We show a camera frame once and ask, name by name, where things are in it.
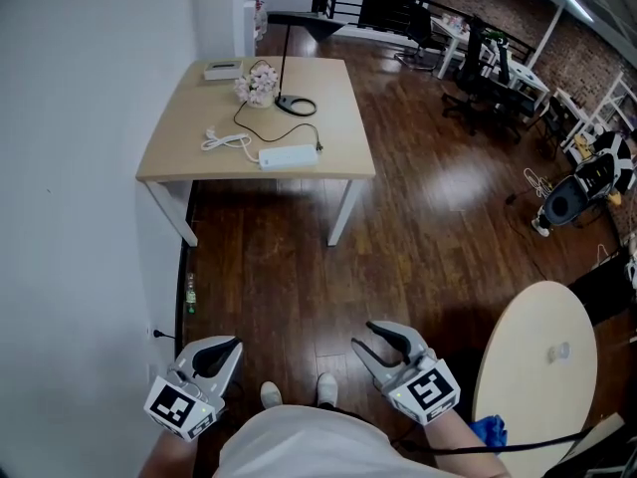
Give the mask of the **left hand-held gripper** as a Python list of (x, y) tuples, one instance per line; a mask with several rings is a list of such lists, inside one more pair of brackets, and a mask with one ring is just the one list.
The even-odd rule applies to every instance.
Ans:
[(153, 421), (186, 442), (215, 424), (225, 409), (223, 396), (243, 356), (232, 336), (191, 342), (165, 377), (158, 376), (144, 404)]

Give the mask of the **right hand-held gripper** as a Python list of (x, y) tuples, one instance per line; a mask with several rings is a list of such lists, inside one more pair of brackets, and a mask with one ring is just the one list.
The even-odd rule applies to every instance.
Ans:
[(449, 367), (437, 358), (414, 329), (389, 321), (368, 321), (366, 326), (402, 355), (403, 362), (382, 360), (364, 342), (352, 338), (351, 347), (371, 373), (374, 385), (398, 411), (425, 426), (456, 406), (461, 388)]

